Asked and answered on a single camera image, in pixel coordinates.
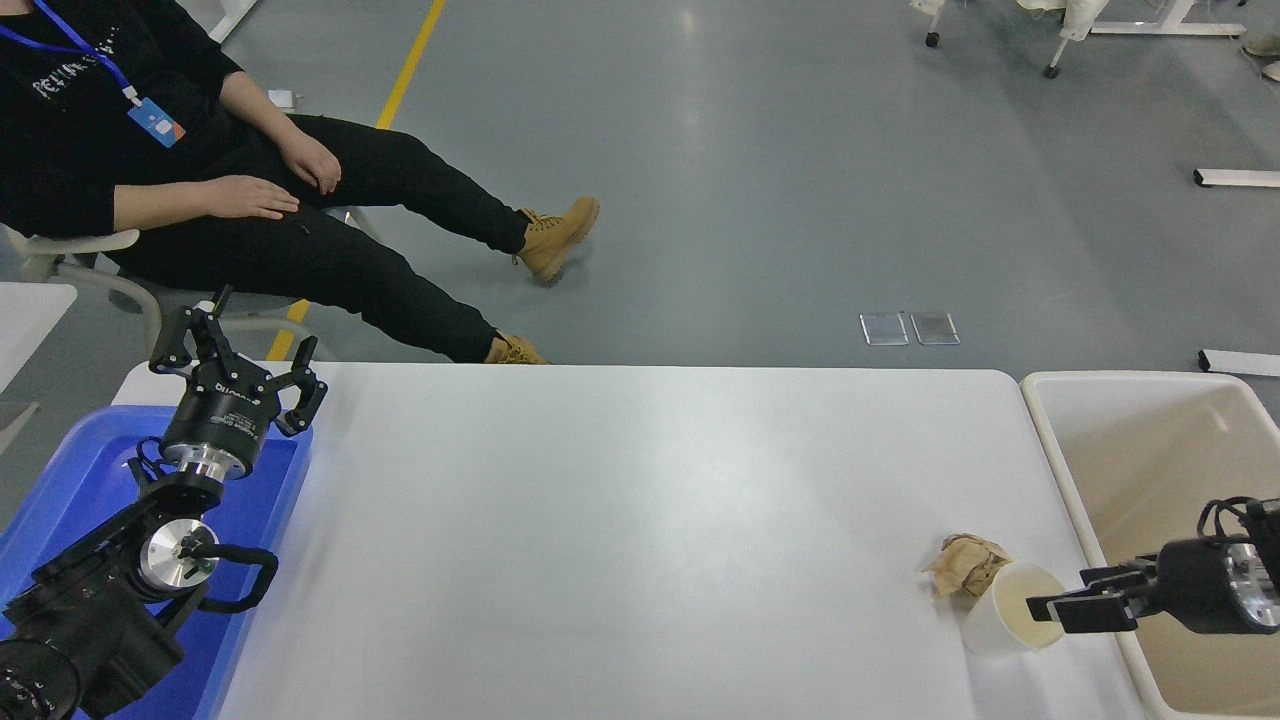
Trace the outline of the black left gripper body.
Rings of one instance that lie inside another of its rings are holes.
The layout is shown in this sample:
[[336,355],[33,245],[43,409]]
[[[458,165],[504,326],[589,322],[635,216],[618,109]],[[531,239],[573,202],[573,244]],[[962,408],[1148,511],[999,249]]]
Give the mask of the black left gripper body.
[[164,461],[178,465],[192,448],[207,446],[230,456],[230,468],[252,469],[271,419],[259,391],[266,378],[268,370],[252,363],[229,372],[216,363],[196,366],[160,441]]

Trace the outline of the person's left hand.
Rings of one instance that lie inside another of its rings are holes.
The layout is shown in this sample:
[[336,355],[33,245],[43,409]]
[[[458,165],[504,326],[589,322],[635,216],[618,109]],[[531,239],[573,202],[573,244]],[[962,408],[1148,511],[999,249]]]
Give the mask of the person's left hand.
[[293,128],[271,136],[284,164],[320,195],[333,193],[342,181],[340,161],[319,140]]

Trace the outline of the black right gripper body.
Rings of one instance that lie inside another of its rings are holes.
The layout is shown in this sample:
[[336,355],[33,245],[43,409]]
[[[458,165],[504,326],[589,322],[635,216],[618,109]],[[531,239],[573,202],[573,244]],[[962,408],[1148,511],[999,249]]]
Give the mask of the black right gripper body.
[[1143,553],[1152,579],[1140,618],[1165,612],[1197,634],[1245,634],[1247,621],[1228,574],[1228,551],[1238,543],[1179,539]]

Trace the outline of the person's right hand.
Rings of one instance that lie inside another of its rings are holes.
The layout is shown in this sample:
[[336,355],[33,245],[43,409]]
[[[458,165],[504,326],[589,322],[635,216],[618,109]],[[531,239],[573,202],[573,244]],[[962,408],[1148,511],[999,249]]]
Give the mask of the person's right hand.
[[300,210],[300,200],[268,179],[225,176],[200,183],[202,205],[210,217],[282,220]]

